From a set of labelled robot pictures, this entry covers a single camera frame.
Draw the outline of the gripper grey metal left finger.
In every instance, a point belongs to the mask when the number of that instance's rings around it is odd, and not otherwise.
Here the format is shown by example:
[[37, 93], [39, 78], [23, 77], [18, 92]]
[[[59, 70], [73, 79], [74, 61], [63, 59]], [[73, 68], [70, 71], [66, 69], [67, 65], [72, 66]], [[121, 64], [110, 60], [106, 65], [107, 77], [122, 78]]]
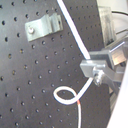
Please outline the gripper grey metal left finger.
[[80, 68], [86, 77], [91, 77], [97, 86], [107, 84], [115, 94], [118, 94], [119, 87], [116, 82], [120, 76], [108, 67], [105, 60], [83, 60]]

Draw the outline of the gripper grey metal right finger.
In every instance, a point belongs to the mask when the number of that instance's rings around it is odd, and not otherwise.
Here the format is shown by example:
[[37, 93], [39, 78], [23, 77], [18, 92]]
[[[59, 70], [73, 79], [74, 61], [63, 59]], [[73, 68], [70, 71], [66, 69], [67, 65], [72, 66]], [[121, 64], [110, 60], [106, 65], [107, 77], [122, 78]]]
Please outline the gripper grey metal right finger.
[[128, 41], [112, 43], [101, 51], [91, 51], [90, 56], [92, 60], [106, 60], [108, 66], [113, 69], [128, 59]]

